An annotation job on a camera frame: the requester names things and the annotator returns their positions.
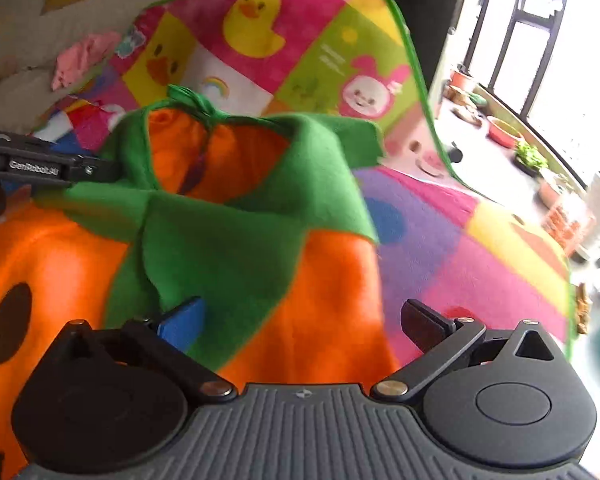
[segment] window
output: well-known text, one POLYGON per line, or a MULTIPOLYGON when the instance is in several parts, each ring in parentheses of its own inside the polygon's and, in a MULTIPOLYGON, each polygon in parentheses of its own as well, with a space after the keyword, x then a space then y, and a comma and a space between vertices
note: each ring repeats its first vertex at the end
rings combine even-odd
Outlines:
POLYGON ((589 183, 600 171, 600 0, 569 0, 528 122, 589 183))
POLYGON ((588 184, 600 171, 600 0, 485 0, 470 73, 588 184))

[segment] flower pot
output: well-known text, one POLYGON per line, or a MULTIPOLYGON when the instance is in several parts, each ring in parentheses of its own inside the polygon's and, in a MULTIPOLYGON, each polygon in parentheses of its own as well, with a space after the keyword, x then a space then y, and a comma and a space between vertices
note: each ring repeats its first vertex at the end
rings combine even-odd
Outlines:
POLYGON ((540 187, 538 189, 538 196, 542 203, 551 209, 560 196, 570 190, 565 184, 563 177, 555 174, 548 168, 540 169, 540 187))
POLYGON ((473 92, 475 89, 475 79, 467 74, 454 70, 451 76, 451 84, 461 88, 465 92, 473 92))
POLYGON ((522 134, 509 123, 493 116, 487 117, 487 120, 489 121, 489 133, 487 135, 499 145, 513 149, 518 141, 522 140, 522 134))
POLYGON ((536 168, 530 168, 526 166, 525 163, 522 162, 522 160, 520 160, 517 156, 513 158, 513 165, 523 173, 526 173, 528 174, 528 176, 531 176, 533 178, 540 174, 540 172, 536 170, 536 168))

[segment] red bowl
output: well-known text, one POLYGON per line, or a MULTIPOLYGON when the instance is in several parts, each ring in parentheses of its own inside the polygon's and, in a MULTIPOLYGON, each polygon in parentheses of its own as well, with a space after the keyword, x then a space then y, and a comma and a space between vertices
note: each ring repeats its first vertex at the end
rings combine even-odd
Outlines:
POLYGON ((487 136, 505 148, 513 149, 522 140, 522 134, 505 121, 493 116, 487 117, 489 133, 487 136))

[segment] pink mat square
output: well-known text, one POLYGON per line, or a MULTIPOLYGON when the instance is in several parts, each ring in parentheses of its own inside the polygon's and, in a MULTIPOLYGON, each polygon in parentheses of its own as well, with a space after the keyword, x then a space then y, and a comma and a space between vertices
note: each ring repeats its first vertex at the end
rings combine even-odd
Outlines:
POLYGON ((413 194, 419 196, 424 202, 462 228, 471 219, 478 205, 477 198, 460 190, 429 184, 389 168, 380 167, 378 171, 400 182, 413 194))
POLYGON ((120 75, 126 73, 136 62, 145 45, 158 28, 158 24, 164 15, 164 6, 145 9, 134 24, 123 36, 122 41, 116 49, 116 53, 109 60, 109 64, 120 75))
POLYGON ((90 107, 100 111, 74 124, 78 143, 85 150, 97 152, 109 137, 113 126, 125 112, 136 110, 138 102, 111 66, 104 67, 93 83, 77 95, 90 102, 90 107))
POLYGON ((224 17, 236 1, 181 0, 169 4, 168 9, 218 59, 272 94, 345 5, 343 0, 281 0, 272 30, 284 38, 285 44, 272 56, 256 59, 232 49, 222 33, 224 17))
POLYGON ((558 339, 566 340, 564 316, 467 235, 462 235, 456 252, 429 281, 421 301, 443 314, 463 307, 488 328, 513 329, 521 319, 537 319, 558 339))

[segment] white container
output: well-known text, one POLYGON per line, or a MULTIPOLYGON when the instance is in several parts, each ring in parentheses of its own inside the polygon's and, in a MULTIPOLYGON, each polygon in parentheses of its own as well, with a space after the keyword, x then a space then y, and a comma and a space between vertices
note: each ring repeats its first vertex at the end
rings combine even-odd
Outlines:
POLYGON ((596 217, 596 223, 584 237, 576 252, 586 260, 597 260, 600 257, 600 174, 593 176, 584 202, 596 217))

